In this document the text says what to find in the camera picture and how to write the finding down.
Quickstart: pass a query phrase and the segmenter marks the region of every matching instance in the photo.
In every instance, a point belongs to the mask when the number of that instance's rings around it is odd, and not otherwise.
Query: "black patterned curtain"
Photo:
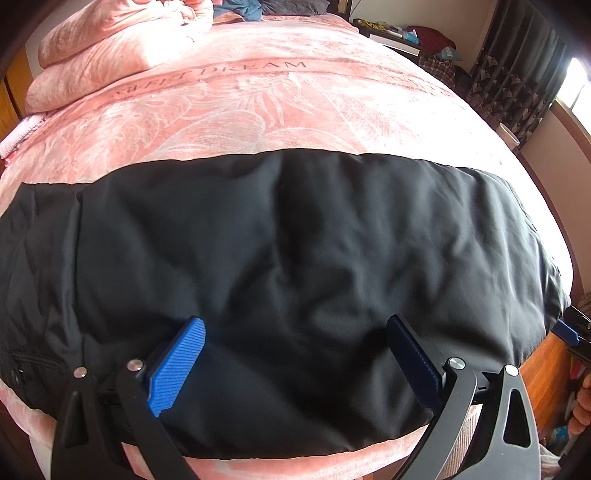
[[[528,0],[499,0],[466,101],[492,128],[508,126],[522,147],[556,98],[571,58]]]

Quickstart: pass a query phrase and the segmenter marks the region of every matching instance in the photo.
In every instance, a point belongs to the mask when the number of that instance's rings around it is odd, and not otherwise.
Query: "metal screw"
[[[463,370],[466,367],[466,363],[461,358],[455,356],[449,359],[449,366],[455,370]]]
[[[86,367],[78,367],[74,370],[74,376],[76,378],[84,378],[87,373],[88,370],[86,369]]]
[[[139,372],[140,370],[142,370],[143,366],[144,363],[137,358],[127,362],[127,370],[129,370],[130,372]]]
[[[507,372],[512,377],[519,375],[519,370],[517,370],[515,365],[505,365],[505,372]]]

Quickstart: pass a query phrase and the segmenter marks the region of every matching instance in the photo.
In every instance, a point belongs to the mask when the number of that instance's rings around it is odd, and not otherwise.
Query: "bed sheet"
[[[505,178],[570,291],[564,239],[504,142],[438,80],[334,16],[214,26],[182,59],[58,111],[5,170],[0,213],[22,182],[91,182],[132,163],[295,147],[423,158]],[[1,382],[0,400],[31,438],[51,446],[53,419]],[[420,434],[331,459],[191,462],[203,480],[350,480],[404,457]],[[137,451],[127,449],[145,473]],[[265,462],[287,463],[265,473]]]

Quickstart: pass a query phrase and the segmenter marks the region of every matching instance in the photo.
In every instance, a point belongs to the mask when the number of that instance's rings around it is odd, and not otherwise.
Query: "window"
[[[577,59],[570,62],[557,99],[572,112],[587,132],[591,133],[591,83],[587,79],[587,72]]]

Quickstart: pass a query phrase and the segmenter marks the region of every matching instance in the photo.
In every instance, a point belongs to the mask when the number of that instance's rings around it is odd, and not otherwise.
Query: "white wall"
[[[53,27],[62,23],[71,14],[85,7],[90,2],[91,0],[64,1],[64,3],[57,7],[31,34],[25,43],[25,49],[27,51],[27,58],[29,60],[29,66],[31,67],[33,77],[39,75],[43,70],[39,66],[39,61],[37,60],[37,50],[39,50],[39,44],[41,43],[41,40],[43,40],[43,37],[45,37]]]
[[[521,153],[546,189],[591,291],[591,163],[568,130],[548,112]]]
[[[352,15],[406,27],[422,25],[439,30],[453,40],[463,60],[457,64],[470,72],[478,59],[495,12],[496,0],[361,0]]]

